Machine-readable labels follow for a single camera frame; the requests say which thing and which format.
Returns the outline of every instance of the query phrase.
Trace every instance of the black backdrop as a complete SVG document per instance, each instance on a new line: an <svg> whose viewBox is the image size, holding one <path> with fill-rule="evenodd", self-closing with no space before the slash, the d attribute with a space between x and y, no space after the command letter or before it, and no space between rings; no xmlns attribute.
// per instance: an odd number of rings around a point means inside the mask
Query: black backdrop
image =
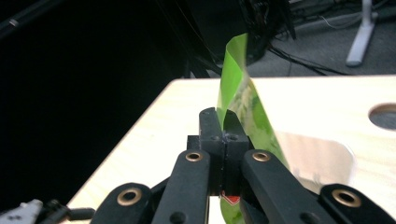
<svg viewBox="0 0 396 224"><path fill-rule="evenodd" d="M0 40L0 211L71 199L183 76L167 29L149 1L66 0Z"/></svg>

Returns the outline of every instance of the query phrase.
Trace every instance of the green packet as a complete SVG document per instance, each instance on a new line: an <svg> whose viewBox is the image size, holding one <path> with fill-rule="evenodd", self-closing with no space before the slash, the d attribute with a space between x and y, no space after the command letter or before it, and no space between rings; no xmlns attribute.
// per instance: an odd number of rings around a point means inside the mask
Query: green packet
<svg viewBox="0 0 396 224"><path fill-rule="evenodd" d="M221 73L217 114L221 129L227 110L232 110L250 137L253 146L265 149L288 163L276 140L274 130L265 113L260 97L246 68L248 35L235 36L228 42ZM220 198L221 213L226 223L245 223L238 198Z"/></svg>

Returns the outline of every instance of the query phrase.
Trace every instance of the green snack bag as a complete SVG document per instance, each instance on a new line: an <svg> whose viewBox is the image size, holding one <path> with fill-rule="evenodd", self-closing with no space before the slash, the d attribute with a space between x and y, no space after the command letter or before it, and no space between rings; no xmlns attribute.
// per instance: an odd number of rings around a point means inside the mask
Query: green snack bag
<svg viewBox="0 0 396 224"><path fill-rule="evenodd" d="M256 88L246 69L248 35L238 35L226 46L221 74L217 114L221 129L227 109L239 118L253 146L265 149L277 156L288 167L270 121L260 101ZM245 223L239 210L238 198L222 197L221 213L226 223Z"/></svg>

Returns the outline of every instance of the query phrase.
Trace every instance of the wooden table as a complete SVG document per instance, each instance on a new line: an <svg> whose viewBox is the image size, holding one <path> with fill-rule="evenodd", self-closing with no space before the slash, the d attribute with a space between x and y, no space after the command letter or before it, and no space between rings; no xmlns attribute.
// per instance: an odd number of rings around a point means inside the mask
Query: wooden table
<svg viewBox="0 0 396 224"><path fill-rule="evenodd" d="M396 76L255 78L254 83L276 134L347 145L356 162L349 185L396 218L396 131L368 118L377 105L396 103ZM216 106L218 93L219 79L170 83L68 205L97 208L121 184L153 187L164 180L185 150L187 135L198 134L198 113ZM221 221L217 205L211 205L209 222Z"/></svg>

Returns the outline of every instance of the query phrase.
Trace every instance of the black wire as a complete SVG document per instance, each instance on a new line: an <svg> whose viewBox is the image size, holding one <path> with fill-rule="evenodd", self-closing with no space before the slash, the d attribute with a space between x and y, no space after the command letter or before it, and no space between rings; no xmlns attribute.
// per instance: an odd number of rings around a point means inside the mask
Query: black wire
<svg viewBox="0 0 396 224"><path fill-rule="evenodd" d="M314 63L311 61L308 61L307 59L302 59L296 56L293 56L291 54L286 53L285 51L281 50L281 49L277 49L273 46L270 46L270 48L268 49L270 52L274 53L276 56L285 59L291 63L297 63L301 66L306 67L307 69L314 71L315 73L321 75L321 76L328 76L326 73L324 73L323 71L326 72L330 72L330 73L334 73L334 74L338 74L338 75L342 75L342 76L350 76L350 74L347 73L343 73L334 69L331 69L329 67L326 67L324 65L321 65L319 63Z"/></svg>

